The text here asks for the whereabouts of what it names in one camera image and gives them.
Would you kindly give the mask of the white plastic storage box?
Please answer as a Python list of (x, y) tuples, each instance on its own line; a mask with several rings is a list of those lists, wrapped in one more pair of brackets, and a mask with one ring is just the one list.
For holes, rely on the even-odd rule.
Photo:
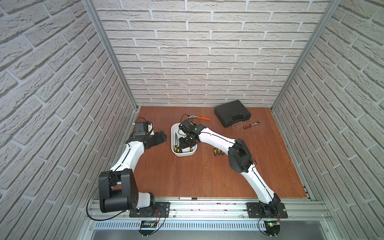
[(192, 156), (198, 146), (195, 145), (193, 147), (187, 147), (182, 149), (180, 146), (180, 138), (183, 138), (186, 136), (184, 132), (182, 132), (179, 128), (180, 123), (176, 123), (171, 127), (171, 145), (172, 145), (172, 151), (177, 157), (188, 157)]

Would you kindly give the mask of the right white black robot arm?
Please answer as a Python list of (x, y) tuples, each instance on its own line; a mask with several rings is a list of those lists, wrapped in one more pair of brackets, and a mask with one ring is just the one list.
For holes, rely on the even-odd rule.
[(274, 217), (278, 214), (281, 200), (258, 173), (255, 160), (243, 139), (235, 140), (224, 137), (204, 125), (192, 124), (187, 120), (179, 124), (179, 129), (186, 134), (179, 138), (181, 148), (206, 143), (227, 154), (231, 169), (241, 174), (257, 194), (262, 214), (267, 217)]

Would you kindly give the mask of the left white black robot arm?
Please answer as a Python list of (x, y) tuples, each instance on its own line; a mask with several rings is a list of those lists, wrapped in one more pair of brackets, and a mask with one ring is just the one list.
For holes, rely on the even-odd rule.
[(154, 132), (150, 121), (137, 122), (125, 142), (125, 150), (109, 171), (99, 175), (100, 209), (103, 213), (139, 210), (155, 206), (152, 193), (141, 193), (134, 170), (142, 154), (167, 141), (163, 132)]

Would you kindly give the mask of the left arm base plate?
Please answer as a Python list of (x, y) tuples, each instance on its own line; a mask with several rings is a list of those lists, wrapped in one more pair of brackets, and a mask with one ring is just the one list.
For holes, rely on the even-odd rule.
[(170, 202), (156, 202), (153, 206), (130, 210), (130, 218), (168, 218)]

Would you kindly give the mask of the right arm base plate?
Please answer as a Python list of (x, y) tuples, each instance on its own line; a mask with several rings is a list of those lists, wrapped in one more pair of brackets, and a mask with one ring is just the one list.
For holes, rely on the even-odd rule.
[(263, 218), (281, 218), (281, 219), (287, 219), (288, 218), (288, 212), (286, 210), (286, 207), (283, 203), (280, 203), (277, 207), (276, 213), (271, 214), (267, 213), (267, 207), (264, 207), (264, 204), (260, 202), (251, 202), (246, 203), (247, 207), (247, 213), (250, 219), (260, 219)]

